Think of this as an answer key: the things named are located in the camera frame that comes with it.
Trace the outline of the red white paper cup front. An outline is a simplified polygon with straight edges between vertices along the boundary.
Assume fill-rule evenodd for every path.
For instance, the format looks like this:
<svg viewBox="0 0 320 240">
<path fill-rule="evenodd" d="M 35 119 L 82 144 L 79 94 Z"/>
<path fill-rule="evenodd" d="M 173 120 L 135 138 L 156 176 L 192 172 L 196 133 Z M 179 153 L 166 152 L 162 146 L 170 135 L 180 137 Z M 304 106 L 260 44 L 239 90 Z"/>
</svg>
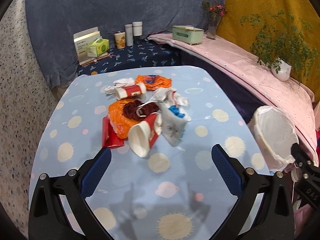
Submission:
<svg viewBox="0 0 320 240">
<path fill-rule="evenodd" d="M 162 133 L 161 113 L 152 113 L 128 132 L 131 150 L 140 158 L 146 158 L 155 141 Z"/>
</svg>

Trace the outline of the red packet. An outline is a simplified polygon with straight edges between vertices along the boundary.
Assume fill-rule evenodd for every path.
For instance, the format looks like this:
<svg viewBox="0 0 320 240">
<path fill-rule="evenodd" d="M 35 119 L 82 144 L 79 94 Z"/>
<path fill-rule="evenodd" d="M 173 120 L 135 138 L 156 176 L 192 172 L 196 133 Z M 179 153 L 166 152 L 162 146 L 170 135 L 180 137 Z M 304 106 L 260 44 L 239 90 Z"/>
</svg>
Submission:
<svg viewBox="0 0 320 240">
<path fill-rule="evenodd" d="M 102 146 L 110 149 L 120 148 L 124 146 L 123 139 L 118 138 L 117 134 L 113 130 L 109 117 L 103 117 L 102 124 Z"/>
</svg>

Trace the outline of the orange snack bag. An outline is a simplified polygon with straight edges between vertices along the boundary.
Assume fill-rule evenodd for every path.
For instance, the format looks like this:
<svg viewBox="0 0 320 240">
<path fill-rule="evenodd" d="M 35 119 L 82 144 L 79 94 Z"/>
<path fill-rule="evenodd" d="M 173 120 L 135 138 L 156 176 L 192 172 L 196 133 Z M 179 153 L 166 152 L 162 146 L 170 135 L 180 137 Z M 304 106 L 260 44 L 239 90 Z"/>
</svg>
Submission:
<svg viewBox="0 0 320 240">
<path fill-rule="evenodd" d="M 134 99 L 118 100 L 108 107 L 110 124 L 120 139 L 127 139 L 130 128 L 139 123 L 139 121 L 129 119 L 123 114 L 124 106 L 133 101 Z"/>
</svg>

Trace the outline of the white tissue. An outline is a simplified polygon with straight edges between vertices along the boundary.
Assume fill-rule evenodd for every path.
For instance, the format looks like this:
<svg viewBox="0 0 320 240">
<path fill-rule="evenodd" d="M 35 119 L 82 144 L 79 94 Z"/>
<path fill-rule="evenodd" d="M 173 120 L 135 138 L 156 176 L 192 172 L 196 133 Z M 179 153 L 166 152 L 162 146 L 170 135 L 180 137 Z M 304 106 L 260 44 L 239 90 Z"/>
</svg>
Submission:
<svg viewBox="0 0 320 240">
<path fill-rule="evenodd" d="M 123 79 L 118 79 L 113 82 L 112 86 L 108 86 L 105 88 L 105 93 L 106 94 L 113 94 L 116 90 L 116 88 L 121 88 L 121 87 L 129 87 L 135 84 L 135 81 L 133 78 L 123 78 Z"/>
</svg>

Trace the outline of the white lined trash bin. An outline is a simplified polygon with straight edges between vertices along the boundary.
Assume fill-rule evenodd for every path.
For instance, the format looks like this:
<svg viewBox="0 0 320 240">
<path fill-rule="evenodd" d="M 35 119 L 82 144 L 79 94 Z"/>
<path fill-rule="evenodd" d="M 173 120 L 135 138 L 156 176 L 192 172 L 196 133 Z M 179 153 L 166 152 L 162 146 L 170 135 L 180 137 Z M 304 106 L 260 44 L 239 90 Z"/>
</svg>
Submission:
<svg viewBox="0 0 320 240">
<path fill-rule="evenodd" d="M 294 123 L 283 110 L 261 106 L 254 112 L 248 127 L 270 171 L 284 171 L 295 162 L 291 147 L 299 140 Z"/>
</svg>

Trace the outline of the navy patterned cloth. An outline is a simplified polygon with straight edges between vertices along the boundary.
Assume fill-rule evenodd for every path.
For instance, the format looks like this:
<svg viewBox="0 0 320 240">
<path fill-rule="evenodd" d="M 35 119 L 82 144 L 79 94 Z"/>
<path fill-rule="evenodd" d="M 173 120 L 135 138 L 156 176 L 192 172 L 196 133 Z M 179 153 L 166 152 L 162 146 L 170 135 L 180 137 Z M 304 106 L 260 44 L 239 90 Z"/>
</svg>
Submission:
<svg viewBox="0 0 320 240">
<path fill-rule="evenodd" d="M 109 57 L 78 67 L 78 75 L 95 75 L 144 67 L 180 66 L 180 50 L 168 44 L 142 41 L 124 49 L 112 48 Z"/>
</svg>

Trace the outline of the blue grey backdrop cloth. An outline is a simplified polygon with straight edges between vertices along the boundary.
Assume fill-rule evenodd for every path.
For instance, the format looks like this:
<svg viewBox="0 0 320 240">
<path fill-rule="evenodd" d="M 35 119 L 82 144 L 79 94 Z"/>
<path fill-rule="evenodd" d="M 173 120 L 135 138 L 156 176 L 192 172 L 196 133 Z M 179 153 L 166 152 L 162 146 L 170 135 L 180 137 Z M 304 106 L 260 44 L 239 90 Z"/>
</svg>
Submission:
<svg viewBox="0 0 320 240">
<path fill-rule="evenodd" d="M 29 36 L 50 88 L 70 81 L 78 66 L 74 34 L 96 27 L 114 44 L 125 25 L 142 22 L 143 35 L 173 25 L 207 26 L 203 0 L 25 0 Z M 223 3 L 225 0 L 210 0 Z"/>
</svg>

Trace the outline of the white jar dark base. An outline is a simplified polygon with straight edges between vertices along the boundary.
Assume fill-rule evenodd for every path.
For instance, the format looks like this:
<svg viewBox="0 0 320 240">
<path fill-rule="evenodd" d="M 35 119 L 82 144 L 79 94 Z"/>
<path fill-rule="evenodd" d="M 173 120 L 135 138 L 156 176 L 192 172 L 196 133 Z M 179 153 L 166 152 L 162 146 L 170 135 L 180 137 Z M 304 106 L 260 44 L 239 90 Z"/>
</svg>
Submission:
<svg viewBox="0 0 320 240">
<path fill-rule="evenodd" d="M 143 22 L 142 21 L 133 22 L 132 27 L 133 27 L 133 38 L 135 40 L 141 39 L 143 35 Z"/>
</svg>

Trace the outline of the white plastic bag blue print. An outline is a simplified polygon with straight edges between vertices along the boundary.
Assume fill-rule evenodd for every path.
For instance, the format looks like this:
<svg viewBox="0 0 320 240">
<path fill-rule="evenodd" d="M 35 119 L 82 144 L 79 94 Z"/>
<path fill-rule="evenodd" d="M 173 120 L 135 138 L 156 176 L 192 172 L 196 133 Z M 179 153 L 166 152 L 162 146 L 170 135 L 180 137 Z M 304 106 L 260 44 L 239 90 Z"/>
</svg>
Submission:
<svg viewBox="0 0 320 240">
<path fill-rule="evenodd" d="M 182 140 L 190 118 L 183 109 L 176 105 L 168 107 L 165 103 L 161 103 L 159 109 L 162 115 L 162 134 L 169 144 L 175 147 Z"/>
</svg>

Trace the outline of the orange snack wrapper blue logo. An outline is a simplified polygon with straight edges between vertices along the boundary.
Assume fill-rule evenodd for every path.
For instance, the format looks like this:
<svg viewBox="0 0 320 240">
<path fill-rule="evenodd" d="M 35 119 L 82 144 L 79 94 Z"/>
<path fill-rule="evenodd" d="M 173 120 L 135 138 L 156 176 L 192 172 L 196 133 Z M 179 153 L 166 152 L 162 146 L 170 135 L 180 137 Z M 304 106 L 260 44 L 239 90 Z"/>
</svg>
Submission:
<svg viewBox="0 0 320 240">
<path fill-rule="evenodd" d="M 143 83 L 146 90 L 156 90 L 158 88 L 170 88 L 172 86 L 172 79 L 160 75 L 138 75 L 135 84 Z"/>
</svg>

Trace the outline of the white cardboard box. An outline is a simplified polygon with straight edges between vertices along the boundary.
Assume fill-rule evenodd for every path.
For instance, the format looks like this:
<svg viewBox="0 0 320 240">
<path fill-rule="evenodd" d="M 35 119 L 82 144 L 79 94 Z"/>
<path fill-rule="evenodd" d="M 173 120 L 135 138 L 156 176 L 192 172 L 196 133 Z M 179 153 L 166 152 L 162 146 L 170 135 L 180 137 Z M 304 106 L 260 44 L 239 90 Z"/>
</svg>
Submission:
<svg viewBox="0 0 320 240">
<path fill-rule="evenodd" d="M 101 38 L 98 27 L 86 29 L 73 35 L 73 41 L 79 64 L 86 63 L 89 60 L 86 48 L 98 38 Z"/>
</svg>

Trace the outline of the dark red scrunchie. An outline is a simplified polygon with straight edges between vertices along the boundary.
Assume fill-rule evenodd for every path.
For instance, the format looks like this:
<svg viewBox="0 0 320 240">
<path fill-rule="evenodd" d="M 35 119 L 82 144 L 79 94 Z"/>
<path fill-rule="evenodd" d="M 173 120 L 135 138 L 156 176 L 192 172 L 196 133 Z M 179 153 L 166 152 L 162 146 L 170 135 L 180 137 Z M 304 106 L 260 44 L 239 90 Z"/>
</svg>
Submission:
<svg viewBox="0 0 320 240">
<path fill-rule="evenodd" d="M 141 121 L 152 113 L 159 111 L 159 107 L 154 102 L 142 103 L 140 100 L 128 102 L 123 107 L 123 116 L 128 119 Z"/>
</svg>

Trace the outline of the pink bed sheet cloth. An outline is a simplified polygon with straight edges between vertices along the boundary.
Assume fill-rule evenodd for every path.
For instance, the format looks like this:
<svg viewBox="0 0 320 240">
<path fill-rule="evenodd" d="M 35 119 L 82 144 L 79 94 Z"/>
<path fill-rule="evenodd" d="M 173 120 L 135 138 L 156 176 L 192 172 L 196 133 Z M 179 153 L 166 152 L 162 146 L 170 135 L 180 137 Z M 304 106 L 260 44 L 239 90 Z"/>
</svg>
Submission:
<svg viewBox="0 0 320 240">
<path fill-rule="evenodd" d="M 316 122 L 312 104 L 314 94 L 293 78 L 278 80 L 267 67 L 257 63 L 257 57 L 221 37 L 203 38 L 200 44 L 189 45 L 173 39 L 172 34 L 148 37 L 157 43 L 168 44 L 214 66 L 250 91 L 266 105 L 276 106 L 287 113 L 296 133 L 316 166 Z"/>
</svg>

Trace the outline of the silver white wrapper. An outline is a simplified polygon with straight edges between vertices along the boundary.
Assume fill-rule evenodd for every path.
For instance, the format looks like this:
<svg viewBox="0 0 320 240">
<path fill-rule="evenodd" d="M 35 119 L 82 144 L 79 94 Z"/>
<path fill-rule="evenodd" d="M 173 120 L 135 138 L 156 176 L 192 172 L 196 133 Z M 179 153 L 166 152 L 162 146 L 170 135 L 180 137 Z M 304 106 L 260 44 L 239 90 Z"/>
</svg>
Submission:
<svg viewBox="0 0 320 240">
<path fill-rule="evenodd" d="M 151 101 L 166 103 L 167 105 L 175 105 L 177 107 L 188 107 L 189 99 L 181 96 L 175 88 L 157 88 L 152 97 Z"/>
</svg>

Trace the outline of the tall white bottle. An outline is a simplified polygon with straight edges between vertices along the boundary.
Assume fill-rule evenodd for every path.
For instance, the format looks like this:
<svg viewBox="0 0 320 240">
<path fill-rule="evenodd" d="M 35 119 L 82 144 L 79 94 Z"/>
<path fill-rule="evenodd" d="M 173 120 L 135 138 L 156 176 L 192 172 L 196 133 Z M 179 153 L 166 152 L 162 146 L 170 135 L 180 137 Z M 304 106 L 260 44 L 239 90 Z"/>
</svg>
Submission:
<svg viewBox="0 0 320 240">
<path fill-rule="evenodd" d="M 130 47 L 133 45 L 133 26 L 132 24 L 125 25 L 125 39 L 126 39 L 126 46 Z"/>
</svg>

